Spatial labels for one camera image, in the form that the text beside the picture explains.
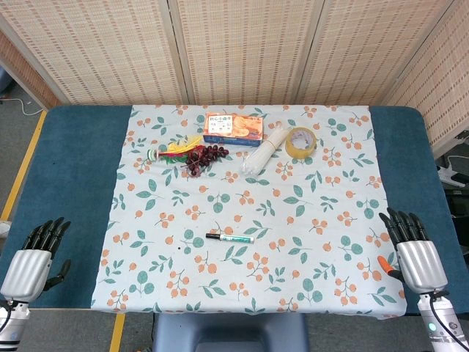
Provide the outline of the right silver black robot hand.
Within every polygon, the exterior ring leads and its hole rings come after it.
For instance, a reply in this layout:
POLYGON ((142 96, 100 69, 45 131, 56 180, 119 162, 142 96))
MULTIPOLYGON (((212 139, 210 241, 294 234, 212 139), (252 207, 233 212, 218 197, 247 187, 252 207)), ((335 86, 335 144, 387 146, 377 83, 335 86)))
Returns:
POLYGON ((419 295, 443 291, 448 279, 420 218, 414 213, 397 212, 392 208, 387 211, 379 217, 388 231, 399 267, 395 269, 387 259, 379 256, 380 267, 419 295))

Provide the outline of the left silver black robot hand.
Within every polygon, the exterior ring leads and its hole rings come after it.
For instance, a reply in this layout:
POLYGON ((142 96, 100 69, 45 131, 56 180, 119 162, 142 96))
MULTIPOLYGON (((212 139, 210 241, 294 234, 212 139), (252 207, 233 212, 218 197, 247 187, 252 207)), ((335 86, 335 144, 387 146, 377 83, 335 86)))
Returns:
POLYGON ((42 292, 62 283, 68 274, 71 260, 66 259, 60 272, 49 276, 64 234, 70 227, 62 217, 35 227, 26 237, 21 249, 12 258, 7 270, 1 295, 11 302, 31 303, 42 292))

